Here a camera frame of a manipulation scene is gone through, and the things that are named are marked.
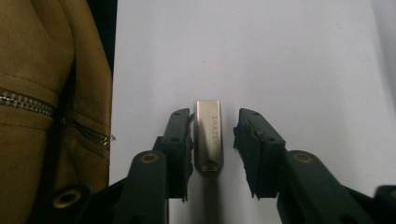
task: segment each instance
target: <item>metal zipper teeth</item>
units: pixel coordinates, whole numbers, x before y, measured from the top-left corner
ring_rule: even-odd
[[[0,105],[13,106],[50,117],[54,112],[53,106],[41,102],[35,98],[17,94],[12,91],[4,91],[0,93]]]
[[[70,118],[55,116],[54,119],[55,119],[55,122],[57,122],[57,123],[76,128],[85,137],[87,137],[91,141],[98,143],[104,147],[110,147],[110,138],[109,137],[102,135],[100,133],[97,133],[85,126],[82,126],[81,124],[77,123],[75,120],[70,119]]]

